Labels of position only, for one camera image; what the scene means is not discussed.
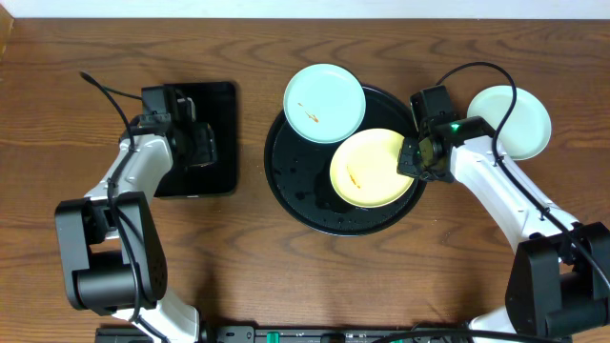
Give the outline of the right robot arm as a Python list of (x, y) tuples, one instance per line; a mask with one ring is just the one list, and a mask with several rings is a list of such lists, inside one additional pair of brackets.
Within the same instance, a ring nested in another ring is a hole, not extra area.
[(483, 118), (427, 118), (405, 139), (398, 171), (456, 181), (491, 215), (515, 253), (504, 304), (472, 331), (564, 338), (609, 323), (609, 231), (558, 207), (506, 152)]

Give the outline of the light blue plate bottom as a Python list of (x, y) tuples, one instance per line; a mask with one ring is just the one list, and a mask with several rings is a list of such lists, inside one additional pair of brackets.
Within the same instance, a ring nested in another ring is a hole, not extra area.
[[(494, 86), (478, 93), (471, 101), (467, 116), (480, 116), (494, 129), (512, 101), (510, 86)], [(513, 160), (526, 160), (540, 154), (548, 145), (552, 123), (547, 109), (530, 92), (517, 89), (517, 100), (499, 141)]]

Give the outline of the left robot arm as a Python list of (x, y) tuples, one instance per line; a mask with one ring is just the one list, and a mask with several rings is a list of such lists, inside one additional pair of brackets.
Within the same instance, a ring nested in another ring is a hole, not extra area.
[(198, 196), (188, 173), (216, 163), (214, 130), (204, 119), (207, 83), (147, 87), (142, 112), (123, 121), (118, 155), (83, 197), (60, 202), (54, 222), (66, 296), (78, 311), (112, 316), (150, 342), (202, 342), (197, 308), (169, 286), (153, 221), (155, 197)]

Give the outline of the yellow plate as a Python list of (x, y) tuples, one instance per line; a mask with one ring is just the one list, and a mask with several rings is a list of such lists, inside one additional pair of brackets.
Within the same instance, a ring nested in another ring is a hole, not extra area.
[(336, 194), (360, 208), (379, 208), (398, 200), (415, 183), (397, 172), (404, 139), (388, 129), (368, 129), (346, 139), (330, 164)]

